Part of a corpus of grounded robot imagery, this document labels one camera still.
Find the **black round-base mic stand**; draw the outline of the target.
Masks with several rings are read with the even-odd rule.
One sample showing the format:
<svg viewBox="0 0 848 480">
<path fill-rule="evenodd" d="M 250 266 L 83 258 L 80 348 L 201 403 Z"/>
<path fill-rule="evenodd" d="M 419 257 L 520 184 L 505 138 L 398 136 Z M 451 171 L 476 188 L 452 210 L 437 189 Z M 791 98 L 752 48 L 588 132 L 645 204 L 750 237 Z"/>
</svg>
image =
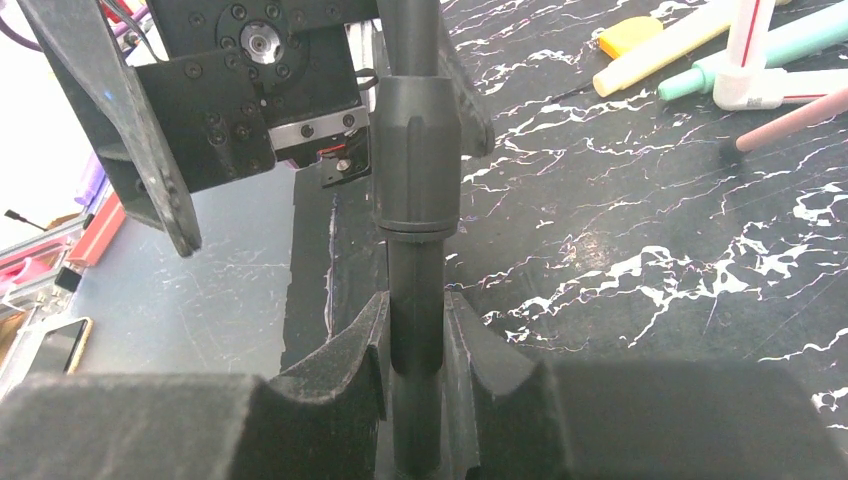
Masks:
<svg viewBox="0 0 848 480">
<path fill-rule="evenodd" d="M 398 476 L 441 466 L 444 241 L 459 216 L 460 120 L 440 74 L 436 1 L 381 1 L 390 73 L 374 116 L 375 222 L 387 238 L 393 455 Z"/>
</svg>

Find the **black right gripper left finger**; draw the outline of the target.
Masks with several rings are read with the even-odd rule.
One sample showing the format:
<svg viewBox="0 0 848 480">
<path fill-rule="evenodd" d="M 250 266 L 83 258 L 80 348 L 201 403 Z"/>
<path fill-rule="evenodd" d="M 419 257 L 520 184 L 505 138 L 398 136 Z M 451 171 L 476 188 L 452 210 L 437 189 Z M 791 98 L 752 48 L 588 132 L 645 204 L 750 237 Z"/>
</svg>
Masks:
<svg viewBox="0 0 848 480">
<path fill-rule="evenodd" d="M 37 375 L 1 405 L 5 479 L 371 479 L 387 415 L 386 293 L 265 380 Z"/>
</svg>

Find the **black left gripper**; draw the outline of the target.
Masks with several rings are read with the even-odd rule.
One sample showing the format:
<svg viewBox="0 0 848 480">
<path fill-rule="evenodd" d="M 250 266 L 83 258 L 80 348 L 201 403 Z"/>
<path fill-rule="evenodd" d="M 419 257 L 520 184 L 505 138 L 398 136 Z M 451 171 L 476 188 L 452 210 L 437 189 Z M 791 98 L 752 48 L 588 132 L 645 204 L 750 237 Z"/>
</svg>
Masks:
<svg viewBox="0 0 848 480">
<path fill-rule="evenodd" d="M 182 257 L 202 245 L 189 191 L 281 162 L 323 187 L 370 171 L 347 28 L 372 1 L 153 1 L 167 59 L 138 73 L 99 2 L 19 6 L 127 215 Z"/>
</svg>

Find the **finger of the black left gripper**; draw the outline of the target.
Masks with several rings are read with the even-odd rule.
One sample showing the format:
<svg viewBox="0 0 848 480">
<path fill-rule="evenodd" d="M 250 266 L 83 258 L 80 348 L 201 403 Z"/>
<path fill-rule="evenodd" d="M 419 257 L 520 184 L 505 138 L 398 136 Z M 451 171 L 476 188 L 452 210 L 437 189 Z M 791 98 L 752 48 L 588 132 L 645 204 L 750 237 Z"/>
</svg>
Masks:
<svg viewBox="0 0 848 480">
<path fill-rule="evenodd" d="M 443 14 L 438 17 L 438 68 L 441 76 L 451 80 L 454 98 L 461 123 L 461 153 L 481 158 L 495 148 L 495 130 L 492 115 L 484 96 L 474 85 L 470 73 L 459 58 Z"/>
</svg>

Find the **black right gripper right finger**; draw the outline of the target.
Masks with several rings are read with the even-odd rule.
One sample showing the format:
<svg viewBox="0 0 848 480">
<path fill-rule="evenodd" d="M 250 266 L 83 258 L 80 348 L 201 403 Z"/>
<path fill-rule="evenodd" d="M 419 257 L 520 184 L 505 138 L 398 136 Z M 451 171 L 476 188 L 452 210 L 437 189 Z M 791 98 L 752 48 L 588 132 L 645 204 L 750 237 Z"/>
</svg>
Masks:
<svg viewBox="0 0 848 480">
<path fill-rule="evenodd" d="M 456 465 L 470 479 L 843 479 L 802 385 L 748 362 L 531 360 L 449 293 Z"/>
</svg>

